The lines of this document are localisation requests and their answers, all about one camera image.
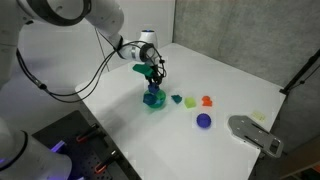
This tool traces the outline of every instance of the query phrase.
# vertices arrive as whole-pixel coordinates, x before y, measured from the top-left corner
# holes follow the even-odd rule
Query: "yellow object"
[[[266,120],[266,115],[262,114],[259,111],[253,111],[253,113],[251,114],[251,116],[253,118],[255,118],[258,121],[264,122]]]

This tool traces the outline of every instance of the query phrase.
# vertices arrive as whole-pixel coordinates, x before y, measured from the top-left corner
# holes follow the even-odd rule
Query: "table surface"
[[[228,118],[259,111],[266,119],[257,123],[270,130],[285,99],[281,87],[178,44],[160,54],[168,72],[164,108],[142,103],[148,83],[132,70],[135,63],[104,74],[86,106],[144,180],[248,179],[260,150],[232,136]],[[194,97],[197,107],[175,104],[175,94]],[[213,99],[212,108],[202,107],[204,95]],[[200,113],[211,116],[209,129],[197,126]]]

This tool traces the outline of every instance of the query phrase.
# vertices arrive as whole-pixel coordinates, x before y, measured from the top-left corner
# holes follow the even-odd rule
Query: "black cable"
[[[100,45],[100,49],[101,49],[103,58],[105,59],[105,58],[106,58],[106,55],[104,54],[104,50],[103,50],[103,48],[102,48],[102,44],[101,44],[101,41],[100,41],[100,37],[99,37],[99,34],[98,34],[98,30],[97,30],[97,28],[94,28],[94,30],[96,31],[96,36],[97,36],[97,39],[98,39],[98,42],[99,42],[99,45]]]
[[[105,57],[105,54],[104,54],[104,51],[102,49],[102,45],[101,45],[101,41],[100,41],[100,38],[98,36],[98,31],[96,30],[96,35],[97,35],[97,38],[98,38],[98,41],[99,41],[99,44],[100,44],[100,48],[101,48],[101,51],[103,53],[103,56]],[[132,42],[129,42],[129,43],[126,43],[124,44],[123,46],[121,46],[121,48],[123,47],[126,47],[126,46],[129,46],[129,45],[133,45],[135,47],[138,47],[139,49],[141,49],[139,46],[137,46],[136,44],[134,43],[145,43],[145,44],[149,44],[147,42],[144,42],[144,41],[132,41]],[[155,50],[155,52],[158,54],[159,58],[160,58],[160,62],[162,61],[161,65],[162,65],[162,70],[163,70],[163,73],[160,73],[160,71],[158,70],[157,73],[159,73],[162,77],[165,77],[166,76],[166,70],[164,69],[164,60],[162,60],[162,57],[160,55],[160,53],[158,52],[158,50],[153,46],[153,49]],[[105,59],[104,61],[101,63],[100,67],[98,68],[98,70],[96,71],[95,75],[93,76],[93,78],[91,79],[91,81],[84,87],[82,88],[81,90],[75,92],[75,93],[70,93],[70,94],[58,94],[58,93],[53,93],[51,91],[49,91],[47,89],[47,86],[45,84],[42,84],[27,68],[26,64],[25,64],[25,61],[19,51],[19,49],[17,49],[17,59],[18,59],[18,62],[19,62],[19,65],[22,69],[22,71],[24,72],[24,74],[29,78],[30,81],[32,81],[35,85],[37,85],[40,89],[44,90],[46,93],[48,93],[48,95],[50,95],[52,98],[60,101],[60,102],[64,102],[64,103],[75,103],[75,102],[79,102],[79,101],[82,101],[84,99],[86,99],[87,97],[89,97],[93,92],[94,90],[96,89],[96,87],[98,86],[99,84],[99,80],[101,78],[101,75],[102,75],[102,72],[103,70],[105,69],[105,67],[107,66],[108,62],[111,60],[112,56],[115,54],[116,51],[113,51],[111,52]],[[98,73],[100,72],[99,76],[98,76],[98,80],[95,84],[95,86],[93,87],[93,89],[89,92],[89,94],[87,94],[84,98],[82,99],[78,99],[78,100],[74,100],[74,101],[66,101],[66,100],[62,100],[60,98],[57,98],[56,96],[60,96],[60,97],[67,97],[67,96],[73,96],[73,95],[76,95],[76,94],[79,94],[80,92],[84,91],[85,89],[87,89],[92,83],[93,81],[96,79]]]
[[[291,88],[289,89],[289,92],[290,92],[291,90],[299,87],[300,85],[305,84],[306,81],[307,81],[312,75],[314,75],[314,73],[316,73],[316,71],[317,71],[319,68],[320,68],[320,64],[319,64],[304,80],[301,80],[301,81],[299,82],[299,84],[291,87]]]
[[[138,45],[136,45],[136,44],[131,44],[131,43],[132,43],[132,42],[127,43],[127,44],[128,44],[128,45],[132,45],[132,46],[134,46],[134,47],[137,47],[137,48],[141,49],[141,47],[139,47]],[[162,57],[160,56],[159,52],[157,52],[157,54],[158,54],[160,60],[162,60]],[[153,53],[153,55],[152,55],[151,57],[150,57],[147,53],[145,53],[145,55],[147,56],[148,59],[150,59],[150,61],[152,62],[152,64],[153,64],[154,66],[156,66],[155,62],[153,62],[153,61],[151,60],[151,57],[154,56],[154,53]],[[162,65],[162,67],[159,67],[159,68],[162,69],[163,72],[161,73],[159,70],[157,70],[157,73],[159,73],[162,77],[166,77],[166,76],[167,76],[167,71],[164,69],[164,64],[161,63],[161,65]]]
[[[57,98],[53,93],[51,93],[51,92],[48,91],[47,89],[45,90],[45,92],[47,92],[52,98],[54,98],[54,99],[56,99],[56,100],[58,100],[58,101],[60,101],[60,102],[63,102],[63,103],[76,103],[76,102],[80,102],[80,101],[85,100],[86,98],[88,98],[88,97],[94,92],[94,90],[95,90],[96,87],[98,86],[99,81],[100,81],[100,78],[101,78],[101,75],[102,75],[102,72],[103,72],[104,68],[106,67],[106,65],[108,64],[108,62],[110,61],[111,57],[114,55],[114,53],[115,53],[115,51],[113,51],[113,52],[110,54],[111,56],[108,56],[109,59],[106,61],[106,63],[104,64],[103,68],[101,69],[96,84],[94,85],[93,89],[92,89],[84,98],[81,98],[81,99],[78,99],[78,100],[74,100],[74,101],[66,101],[66,100],[62,100],[62,99]]]
[[[108,63],[106,62],[110,56],[113,56],[113,54],[115,53],[115,51],[111,52],[108,57],[106,57],[104,59],[104,61],[101,63],[100,67],[98,68],[98,70],[96,71],[96,73],[94,74],[93,78],[91,79],[91,81],[84,87],[82,88],[81,90],[77,91],[77,92],[74,92],[74,93],[70,93],[70,94],[58,94],[58,93],[53,93],[53,92],[50,92],[52,95],[55,95],[55,96],[61,96],[61,97],[67,97],[67,96],[74,96],[74,95],[77,95],[79,93],[81,93],[82,91],[84,91],[85,89],[87,89],[92,83],[93,81],[95,80],[95,78],[97,77],[100,69],[103,67],[104,63]],[[28,70],[26,64],[25,64],[25,61],[23,60],[22,56],[21,56],[21,53],[19,51],[19,49],[17,50],[17,59],[18,59],[18,62],[19,62],[19,65],[22,69],[22,71],[25,73],[25,75],[30,79],[31,82],[33,82],[35,85],[38,86],[37,83],[35,83],[35,80],[37,80],[37,78],[35,78],[35,76],[30,73],[30,71]]]
[[[111,52],[111,53],[103,60],[103,62],[100,64],[98,70],[97,70],[96,73],[94,74],[94,76],[93,76],[93,78],[91,79],[91,81],[90,81],[85,87],[83,87],[82,89],[80,89],[79,91],[74,92],[74,93],[71,93],[71,94],[57,94],[57,93],[52,93],[52,94],[55,95],[55,96],[66,97],[66,96],[74,96],[74,95],[77,95],[77,94],[81,93],[82,91],[86,90],[86,89],[93,83],[93,81],[96,79],[96,77],[97,77],[100,69],[101,69],[101,68],[103,68],[103,69],[105,68],[105,67],[104,67],[104,63],[108,63],[108,62],[109,62],[109,60],[108,60],[108,59],[109,59],[109,56],[110,56],[111,54],[112,54],[111,56],[113,56],[114,53],[115,53],[115,51]]]

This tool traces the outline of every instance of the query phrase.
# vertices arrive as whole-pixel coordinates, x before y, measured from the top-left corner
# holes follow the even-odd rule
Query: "purple ball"
[[[197,117],[197,123],[201,128],[208,128],[211,125],[211,118],[208,114],[199,114]]]

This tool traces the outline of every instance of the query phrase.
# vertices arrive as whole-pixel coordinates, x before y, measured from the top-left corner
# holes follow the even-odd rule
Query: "black stand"
[[[293,77],[293,79],[289,82],[289,84],[284,88],[281,89],[280,92],[288,95],[290,93],[290,89],[292,86],[294,86],[297,81],[312,67],[312,65],[319,59],[320,57],[320,49],[318,52],[313,55],[308,62],[302,67],[302,69]]]

